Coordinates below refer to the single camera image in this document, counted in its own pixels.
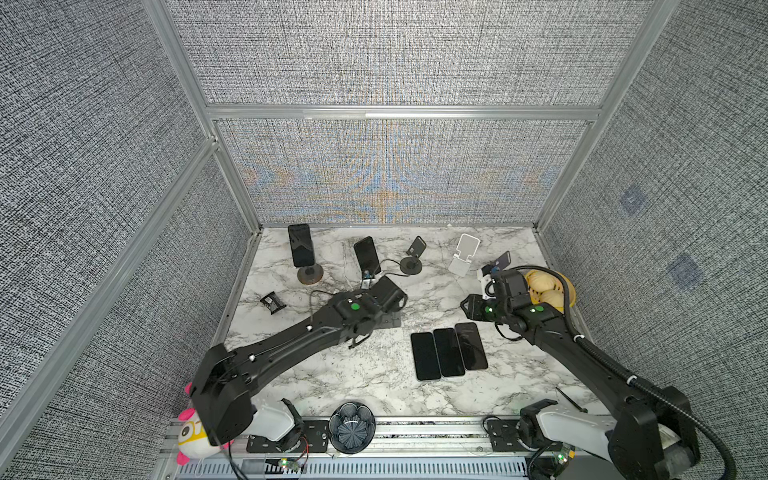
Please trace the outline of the black phone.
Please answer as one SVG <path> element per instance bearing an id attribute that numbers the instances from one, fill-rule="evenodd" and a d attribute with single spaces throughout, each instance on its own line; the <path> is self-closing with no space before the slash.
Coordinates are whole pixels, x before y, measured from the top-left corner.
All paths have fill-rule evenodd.
<path id="1" fill-rule="evenodd" d="M 296 268 L 313 266 L 315 261 L 314 246 L 308 224 L 293 224 L 288 228 L 293 264 Z"/>
<path id="2" fill-rule="evenodd" d="M 416 378 L 419 381 L 438 380 L 442 377 L 434 336 L 431 332 L 410 335 Z"/>
<path id="3" fill-rule="evenodd" d="M 374 240 L 364 237 L 353 245 L 363 280 L 373 279 L 381 272 L 380 260 Z"/>
<path id="4" fill-rule="evenodd" d="M 458 323 L 454 329 L 464 368 L 470 371 L 487 369 L 489 364 L 477 325 L 472 322 Z"/>
<path id="5" fill-rule="evenodd" d="M 440 371 L 443 377 L 465 375 L 461 348 L 453 328 L 439 328 L 433 331 Z"/>

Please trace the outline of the purple round phone stand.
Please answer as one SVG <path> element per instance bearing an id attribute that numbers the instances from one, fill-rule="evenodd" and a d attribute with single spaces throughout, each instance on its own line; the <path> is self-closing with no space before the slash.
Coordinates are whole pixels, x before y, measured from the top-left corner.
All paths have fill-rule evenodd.
<path id="1" fill-rule="evenodd" d="M 491 264 L 491 271 L 503 271 L 507 267 L 509 267 L 511 264 L 511 252 L 505 251 L 502 255 L 500 255 L 497 259 L 493 261 Z"/>

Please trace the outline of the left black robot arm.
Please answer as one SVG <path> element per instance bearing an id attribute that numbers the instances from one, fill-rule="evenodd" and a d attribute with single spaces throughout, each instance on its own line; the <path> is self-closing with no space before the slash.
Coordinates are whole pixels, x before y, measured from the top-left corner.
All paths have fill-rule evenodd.
<path id="1" fill-rule="evenodd" d="M 190 386 L 209 443 L 222 446 L 243 434 L 256 412 L 251 398 L 275 378 L 325 349 L 346 342 L 355 348 L 407 301 L 399 286 L 382 278 L 369 289 L 331 295 L 305 320 L 265 340 L 233 350 L 211 347 Z"/>

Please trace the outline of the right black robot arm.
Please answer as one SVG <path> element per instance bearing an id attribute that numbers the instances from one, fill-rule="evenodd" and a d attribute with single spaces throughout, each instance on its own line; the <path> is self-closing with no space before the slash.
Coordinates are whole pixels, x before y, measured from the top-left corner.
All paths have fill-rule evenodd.
<path id="1" fill-rule="evenodd" d="M 704 436 L 722 458 L 722 478 L 737 476 L 725 442 L 691 410 L 674 387 L 660 388 L 625 368 L 580 333 L 570 307 L 536 303 L 525 278 L 530 266 L 490 276 L 492 293 L 468 295 L 460 304 L 473 321 L 506 325 L 521 339 L 548 353 L 577 377 L 611 417 L 542 400 L 521 409 L 518 438 L 537 455 L 553 444 L 570 445 L 613 464 L 625 479 L 675 479 L 701 460 Z"/>

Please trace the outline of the black round stand back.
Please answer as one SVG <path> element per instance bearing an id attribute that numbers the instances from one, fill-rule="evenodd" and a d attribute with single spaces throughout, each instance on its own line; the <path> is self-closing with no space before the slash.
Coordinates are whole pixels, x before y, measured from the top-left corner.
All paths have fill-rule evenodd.
<path id="1" fill-rule="evenodd" d="M 417 275 L 422 271 L 421 256 L 427 248 L 427 243 L 421 236 L 416 236 L 406 251 L 406 257 L 400 261 L 400 270 L 405 275 Z"/>

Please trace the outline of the white folding phone stand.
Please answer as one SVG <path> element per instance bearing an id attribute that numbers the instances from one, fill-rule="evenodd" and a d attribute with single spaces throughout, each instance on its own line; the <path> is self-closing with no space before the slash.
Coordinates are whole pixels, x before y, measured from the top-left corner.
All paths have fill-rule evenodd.
<path id="1" fill-rule="evenodd" d="M 456 246 L 448 270 L 450 273 L 464 277 L 470 271 L 472 260 L 481 244 L 481 240 L 473 235 L 463 233 Z"/>

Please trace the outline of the brown round phone stand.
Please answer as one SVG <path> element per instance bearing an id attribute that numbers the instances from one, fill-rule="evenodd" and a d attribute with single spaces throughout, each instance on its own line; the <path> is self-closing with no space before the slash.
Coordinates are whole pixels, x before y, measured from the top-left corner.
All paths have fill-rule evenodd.
<path id="1" fill-rule="evenodd" d="M 324 269 L 321 265 L 299 267 L 297 270 L 297 279 L 303 285 L 314 285 L 320 282 L 324 276 Z"/>

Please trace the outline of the yellow bamboo steamer basket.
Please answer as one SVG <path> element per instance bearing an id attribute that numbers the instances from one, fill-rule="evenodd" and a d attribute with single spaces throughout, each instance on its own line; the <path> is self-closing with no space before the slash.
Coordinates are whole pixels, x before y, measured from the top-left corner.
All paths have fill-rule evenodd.
<path id="1" fill-rule="evenodd" d="M 573 283 L 565 276 L 564 282 L 553 274 L 539 270 L 529 270 L 524 274 L 528 293 L 533 304 L 547 303 L 558 311 L 564 311 L 565 290 L 568 290 L 569 306 L 573 307 L 577 294 Z"/>

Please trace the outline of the dark glass flower bowl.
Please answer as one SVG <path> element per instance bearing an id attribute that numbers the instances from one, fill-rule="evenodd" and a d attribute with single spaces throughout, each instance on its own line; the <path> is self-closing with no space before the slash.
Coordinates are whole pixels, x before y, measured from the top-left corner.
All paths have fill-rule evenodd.
<path id="1" fill-rule="evenodd" d="M 358 454 L 372 442 L 376 426 L 376 417 L 367 405 L 346 402 L 329 418 L 330 442 L 338 452 Z"/>

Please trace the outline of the small black clip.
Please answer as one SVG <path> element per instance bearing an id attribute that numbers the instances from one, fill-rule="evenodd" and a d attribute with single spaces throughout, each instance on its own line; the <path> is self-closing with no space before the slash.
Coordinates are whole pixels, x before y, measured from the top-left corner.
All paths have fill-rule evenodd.
<path id="1" fill-rule="evenodd" d="M 274 315 L 286 307 L 286 304 L 278 297 L 275 292 L 270 292 L 260 298 L 260 303 L 268 309 L 271 315 Z"/>

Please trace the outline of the black ladle spoon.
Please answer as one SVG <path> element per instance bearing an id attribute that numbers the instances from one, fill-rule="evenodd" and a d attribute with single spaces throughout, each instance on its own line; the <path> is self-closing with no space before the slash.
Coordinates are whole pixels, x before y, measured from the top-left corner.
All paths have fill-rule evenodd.
<path id="1" fill-rule="evenodd" d="M 587 413 L 588 409 L 585 407 L 582 407 L 580 404 L 578 404 L 575 400 L 573 400 L 564 390 L 562 390 L 560 387 L 555 388 L 556 392 L 558 393 L 559 397 L 568 402 L 574 409 L 581 413 Z"/>

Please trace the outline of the pink white plush toy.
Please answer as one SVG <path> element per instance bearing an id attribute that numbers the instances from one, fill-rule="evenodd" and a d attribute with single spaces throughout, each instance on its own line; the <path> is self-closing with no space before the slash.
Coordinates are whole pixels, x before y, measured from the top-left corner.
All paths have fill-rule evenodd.
<path id="1" fill-rule="evenodd" d="M 190 407 L 178 415 L 182 422 L 177 436 L 178 453 L 176 463 L 185 466 L 193 460 L 202 461 L 227 449 L 231 443 L 214 446 L 210 443 L 195 408 Z"/>

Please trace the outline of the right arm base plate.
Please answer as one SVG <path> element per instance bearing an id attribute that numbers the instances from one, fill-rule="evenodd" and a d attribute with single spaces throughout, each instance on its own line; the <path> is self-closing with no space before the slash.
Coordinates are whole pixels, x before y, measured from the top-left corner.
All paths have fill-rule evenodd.
<path id="1" fill-rule="evenodd" d="M 488 416 L 482 422 L 493 452 L 523 452 L 526 448 L 520 443 L 517 431 L 517 419 L 503 419 Z"/>

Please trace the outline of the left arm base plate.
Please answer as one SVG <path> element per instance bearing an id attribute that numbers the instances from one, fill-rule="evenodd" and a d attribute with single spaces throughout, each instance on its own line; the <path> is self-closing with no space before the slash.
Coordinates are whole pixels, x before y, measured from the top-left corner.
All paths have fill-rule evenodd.
<path id="1" fill-rule="evenodd" d="M 304 420 L 301 431 L 291 432 L 286 440 L 273 442 L 265 437 L 248 437 L 246 452 L 251 454 L 268 453 L 298 456 L 300 453 L 326 453 L 330 443 L 329 421 Z"/>

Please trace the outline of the aluminium front rail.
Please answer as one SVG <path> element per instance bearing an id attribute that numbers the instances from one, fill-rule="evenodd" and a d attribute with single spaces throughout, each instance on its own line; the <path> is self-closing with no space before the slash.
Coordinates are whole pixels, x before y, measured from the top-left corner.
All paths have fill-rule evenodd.
<path id="1" fill-rule="evenodd" d="M 221 453 L 176 463 L 181 423 L 165 435 L 153 479 L 526 479 L 534 452 L 493 452 L 483 416 L 380 416 L 370 445 L 358 454 L 246 452 L 242 436 Z"/>

